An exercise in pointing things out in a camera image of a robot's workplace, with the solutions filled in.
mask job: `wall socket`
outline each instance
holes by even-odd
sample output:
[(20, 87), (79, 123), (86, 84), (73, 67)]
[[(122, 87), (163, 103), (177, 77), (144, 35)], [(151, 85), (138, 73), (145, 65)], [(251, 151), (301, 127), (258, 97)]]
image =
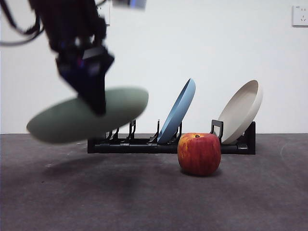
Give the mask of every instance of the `wall socket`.
[(106, 1), (103, 5), (97, 7), (98, 16), (104, 18), (108, 26), (110, 26), (110, 11), (111, 1)]
[(293, 26), (308, 26), (308, 5), (293, 6)]

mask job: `red apple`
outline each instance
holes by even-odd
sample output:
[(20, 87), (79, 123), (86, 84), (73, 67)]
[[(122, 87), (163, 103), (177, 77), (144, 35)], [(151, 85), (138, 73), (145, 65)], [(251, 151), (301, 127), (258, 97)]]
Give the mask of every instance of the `red apple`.
[(190, 174), (206, 176), (216, 171), (221, 160), (217, 136), (208, 133), (186, 133), (178, 144), (178, 160)]

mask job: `gray carpet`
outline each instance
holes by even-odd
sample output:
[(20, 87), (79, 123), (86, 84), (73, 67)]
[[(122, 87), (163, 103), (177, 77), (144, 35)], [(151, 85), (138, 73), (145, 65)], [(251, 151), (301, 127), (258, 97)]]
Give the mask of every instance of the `gray carpet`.
[(307, 231), (308, 134), (257, 135), (211, 177), (176, 154), (87, 154), (1, 135), (2, 231)]

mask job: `white plate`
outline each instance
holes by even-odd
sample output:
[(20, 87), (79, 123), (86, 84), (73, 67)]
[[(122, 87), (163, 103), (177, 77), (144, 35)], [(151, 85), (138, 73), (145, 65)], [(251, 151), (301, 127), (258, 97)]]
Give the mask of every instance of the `white plate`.
[(97, 116), (80, 98), (57, 104), (35, 116), (27, 124), (29, 132), (48, 143), (67, 143), (99, 137), (123, 126), (145, 109), (148, 92), (140, 88), (105, 91), (106, 114)]
[(175, 101), (160, 133), (158, 134), (158, 144), (167, 143), (175, 134), (191, 105), (195, 91), (196, 84), (193, 79), (190, 78)]
[(242, 86), (230, 99), (218, 120), (223, 121), (222, 144), (232, 144), (249, 127), (261, 106), (263, 91), (256, 80)]

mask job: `black dish rack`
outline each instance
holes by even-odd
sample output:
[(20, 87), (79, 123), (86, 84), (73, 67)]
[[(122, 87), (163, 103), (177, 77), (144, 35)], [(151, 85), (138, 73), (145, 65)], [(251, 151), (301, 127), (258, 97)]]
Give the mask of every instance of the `black dish rack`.
[[(235, 144), (221, 144), (223, 135), (223, 121), (212, 120), (210, 133), (214, 133), (214, 127), (219, 127), (219, 141), (222, 154), (256, 154), (256, 123), (253, 121), (247, 130), (241, 135)], [(149, 138), (136, 138), (136, 120), (129, 124), (129, 134), (126, 138), (119, 138), (119, 128), (108, 136), (88, 139), (88, 153), (177, 153), (178, 143), (182, 135), (182, 123), (175, 134), (166, 144), (158, 144), (159, 121), (157, 132)]]

